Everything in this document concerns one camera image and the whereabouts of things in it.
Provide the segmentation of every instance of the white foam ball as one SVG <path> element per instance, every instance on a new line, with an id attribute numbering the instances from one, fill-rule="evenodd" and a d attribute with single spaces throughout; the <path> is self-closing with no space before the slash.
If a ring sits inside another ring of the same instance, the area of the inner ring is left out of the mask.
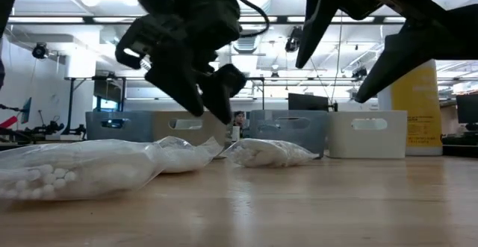
<path id="1" fill-rule="evenodd" d="M 23 190 L 27 189 L 28 183 L 25 180 L 17 181 L 15 184 L 16 191 L 22 192 Z"/>
<path id="2" fill-rule="evenodd" d="M 5 198 L 14 199 L 18 196 L 18 192 L 16 190 L 8 190 L 5 192 Z"/>
<path id="3" fill-rule="evenodd" d="M 35 181 L 39 179 L 42 176 L 40 170 L 38 169 L 32 169 L 31 171 L 28 171 L 27 174 L 27 180 L 29 181 Z"/>
<path id="4" fill-rule="evenodd" d="M 47 174 L 47 175 L 43 176 L 43 183 L 53 184 L 56 179 L 57 179 L 57 177 L 54 174 L 50 173 L 50 174 Z"/>
<path id="5" fill-rule="evenodd" d="M 53 187 L 55 189 L 64 188 L 65 186 L 66 186 L 65 179 L 56 179 L 55 182 L 53 183 Z"/>
<path id="6" fill-rule="evenodd" d="M 36 188 L 35 190 L 33 190 L 30 194 L 30 198 L 31 199 L 39 199 L 41 198 L 43 195 L 43 189 L 42 188 Z"/>
<path id="7" fill-rule="evenodd" d="M 53 187 L 52 184 L 46 184 L 43 186 L 43 192 L 44 193 L 51 193 L 55 191 L 55 187 Z"/>
<path id="8" fill-rule="evenodd" d="M 40 170 L 42 175 L 48 175 L 50 173 L 53 173 L 53 166 L 50 164 L 39 166 L 38 169 Z"/>
<path id="9" fill-rule="evenodd" d="M 53 172 L 53 174 L 56 176 L 56 178 L 63 178 L 63 177 L 65 177 L 66 170 L 58 168 L 58 169 L 55 170 L 55 172 Z"/>
<path id="10" fill-rule="evenodd" d="M 30 190 L 23 190 L 18 195 L 18 198 L 20 198 L 20 199 L 29 199 L 30 197 L 31 197 L 31 191 Z"/>
<path id="11" fill-rule="evenodd" d="M 47 184 L 43 187 L 43 198 L 45 199 L 55 198 L 55 188 L 51 184 Z"/>
<path id="12" fill-rule="evenodd" d="M 74 173 L 74 172 L 67 172 L 67 173 L 65 174 L 65 180 L 66 180 L 67 182 L 76 180 L 76 173 Z"/>

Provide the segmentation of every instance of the desk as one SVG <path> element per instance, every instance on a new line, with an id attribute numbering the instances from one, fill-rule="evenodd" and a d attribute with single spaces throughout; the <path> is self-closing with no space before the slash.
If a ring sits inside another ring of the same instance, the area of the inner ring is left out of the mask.
<path id="1" fill-rule="evenodd" d="M 478 162 L 314 160 L 157 177 L 129 197 L 0 210 L 0 246 L 478 245 Z"/>

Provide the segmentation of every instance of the yellow sign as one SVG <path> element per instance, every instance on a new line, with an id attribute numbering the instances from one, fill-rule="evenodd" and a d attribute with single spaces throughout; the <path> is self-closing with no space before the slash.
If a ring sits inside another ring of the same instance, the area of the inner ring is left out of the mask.
<path id="1" fill-rule="evenodd" d="M 394 110 L 407 110 L 407 146 L 441 146 L 441 113 L 433 60 L 391 85 Z"/>

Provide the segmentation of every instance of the plastic bag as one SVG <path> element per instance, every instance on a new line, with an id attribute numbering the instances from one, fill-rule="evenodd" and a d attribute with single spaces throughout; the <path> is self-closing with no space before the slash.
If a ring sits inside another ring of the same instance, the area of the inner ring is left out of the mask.
<path id="1" fill-rule="evenodd" d="M 192 172 L 202 169 L 223 150 L 213 137 L 200 146 L 192 146 L 176 137 L 166 137 L 159 142 L 159 145 L 170 157 L 163 173 Z"/>
<path id="2" fill-rule="evenodd" d="M 143 187 L 184 158 L 179 154 L 182 149 L 191 148 L 194 146 L 182 139 L 166 137 L 154 143 L 96 140 L 3 151 L 0 199 L 75 200 L 121 195 Z M 204 158 L 205 149 L 199 151 L 203 153 L 200 157 Z"/>
<path id="3" fill-rule="evenodd" d="M 243 139 L 225 150 L 221 156 L 241 166 L 253 168 L 297 166 L 319 155 L 285 141 Z"/>

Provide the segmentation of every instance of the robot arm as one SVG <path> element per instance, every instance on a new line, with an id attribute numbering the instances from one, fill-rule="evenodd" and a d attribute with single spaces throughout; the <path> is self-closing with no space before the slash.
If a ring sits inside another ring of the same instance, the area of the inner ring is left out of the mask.
<path id="1" fill-rule="evenodd" d="M 15 0 L 2 0 L 0 29 L 7 24 Z M 227 64 L 218 71 L 208 65 L 215 50 L 241 37 L 237 0 L 138 0 L 148 15 L 137 19 L 120 40 L 116 56 L 133 69 L 149 56 L 145 79 L 195 116 L 207 107 L 222 122 L 231 119 L 229 98 L 245 85 L 244 75 Z M 247 0 L 240 0 L 254 7 Z M 446 11 L 432 0 L 307 0 L 297 67 L 314 53 L 333 16 L 342 10 L 361 20 L 387 5 L 406 22 L 398 34 L 385 38 L 385 49 L 365 78 L 356 101 L 365 102 L 429 59 L 478 60 L 478 5 Z M 268 24 L 264 11 L 254 7 Z M 139 57 L 130 56 L 131 49 Z"/>

